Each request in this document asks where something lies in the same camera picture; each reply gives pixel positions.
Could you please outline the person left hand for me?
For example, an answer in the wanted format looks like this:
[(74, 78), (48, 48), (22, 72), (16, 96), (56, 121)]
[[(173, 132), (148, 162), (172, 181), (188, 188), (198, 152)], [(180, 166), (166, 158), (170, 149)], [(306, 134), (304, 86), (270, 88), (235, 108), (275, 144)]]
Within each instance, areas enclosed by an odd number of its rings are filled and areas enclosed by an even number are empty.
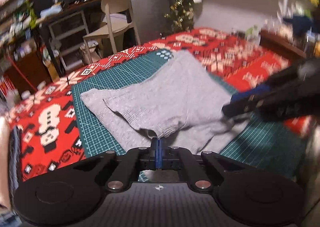
[(1, 213), (11, 210), (9, 197), (9, 171), (8, 171), (8, 152), (9, 152), (10, 126), (4, 117), (0, 121), (0, 202)]

